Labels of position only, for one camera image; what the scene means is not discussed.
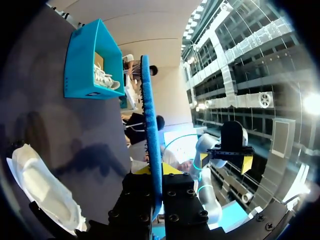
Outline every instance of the table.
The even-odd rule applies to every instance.
[[[118,98],[64,98],[73,31],[52,9],[43,8],[16,42],[0,76],[1,184],[37,239],[50,234],[29,210],[29,200],[3,159],[8,142],[22,138],[30,143],[71,190],[82,215],[104,224],[131,167]]]

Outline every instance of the white plastic bag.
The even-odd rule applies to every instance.
[[[7,163],[14,179],[31,202],[35,201],[56,224],[72,235],[86,231],[86,219],[72,193],[49,171],[28,144],[16,149]]]

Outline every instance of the blue shelf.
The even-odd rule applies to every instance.
[[[103,58],[103,70],[120,82],[116,90],[95,84],[95,52]],[[101,19],[71,35],[65,67],[64,97],[110,99],[125,95],[122,53]]]

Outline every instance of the white sneaker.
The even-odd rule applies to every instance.
[[[112,75],[105,73],[105,71],[101,69],[99,63],[98,66],[94,64],[93,71],[95,84],[112,90],[116,90],[120,87],[120,82],[113,80],[111,78]]]

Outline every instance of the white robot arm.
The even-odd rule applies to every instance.
[[[248,145],[248,133],[243,128],[242,145]],[[197,194],[202,206],[208,211],[208,224],[216,224],[222,217],[222,208],[216,199],[215,191],[211,182],[211,170],[203,167],[201,154],[208,154],[208,150],[219,149],[221,144],[220,138],[210,134],[203,134],[196,143],[196,155],[190,174],[198,182]],[[216,168],[222,168],[227,163],[226,160],[211,158],[209,162]]]

